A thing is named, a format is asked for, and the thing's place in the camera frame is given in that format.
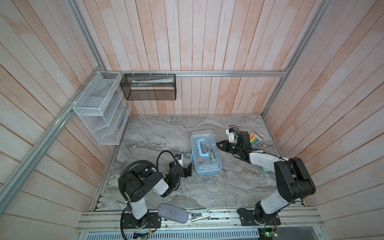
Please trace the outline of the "yellow black screwdriver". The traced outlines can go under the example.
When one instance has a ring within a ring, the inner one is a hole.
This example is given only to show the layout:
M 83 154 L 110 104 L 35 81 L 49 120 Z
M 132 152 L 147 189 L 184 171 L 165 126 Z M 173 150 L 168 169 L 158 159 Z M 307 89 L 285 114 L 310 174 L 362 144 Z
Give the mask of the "yellow black screwdriver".
M 215 161 L 214 149 L 210 149 L 211 159 Z

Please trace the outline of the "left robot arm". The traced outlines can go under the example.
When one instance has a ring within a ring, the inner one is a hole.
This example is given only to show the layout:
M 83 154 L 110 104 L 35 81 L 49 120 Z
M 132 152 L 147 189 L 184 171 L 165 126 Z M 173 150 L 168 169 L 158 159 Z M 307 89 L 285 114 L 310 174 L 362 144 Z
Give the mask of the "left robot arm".
M 160 157 L 168 153 L 171 155 L 169 172 L 163 174 L 159 169 Z M 176 207 L 161 207 L 160 214 L 150 212 L 145 197 L 150 192 L 165 198 L 176 191 L 181 178 L 192 176 L 192 163 L 183 167 L 183 154 L 173 154 L 164 150 L 157 156 L 156 162 L 139 160 L 129 164 L 118 178 L 118 188 L 127 206 L 123 209 L 120 219 L 120 230 L 125 237 L 125 230 L 148 229 L 146 236 L 160 228 L 162 216 L 177 212 Z

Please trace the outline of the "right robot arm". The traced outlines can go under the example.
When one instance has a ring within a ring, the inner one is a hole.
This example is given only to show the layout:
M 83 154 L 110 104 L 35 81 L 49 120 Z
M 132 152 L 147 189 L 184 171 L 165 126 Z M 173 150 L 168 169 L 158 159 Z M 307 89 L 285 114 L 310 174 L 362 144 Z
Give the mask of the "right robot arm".
M 300 158 L 283 158 L 253 148 L 248 132 L 230 128 L 226 134 L 229 139 L 218 142 L 218 149 L 276 175 L 277 190 L 255 205 L 253 215 L 257 224 L 268 225 L 280 210 L 295 200 L 315 194 L 316 186 Z

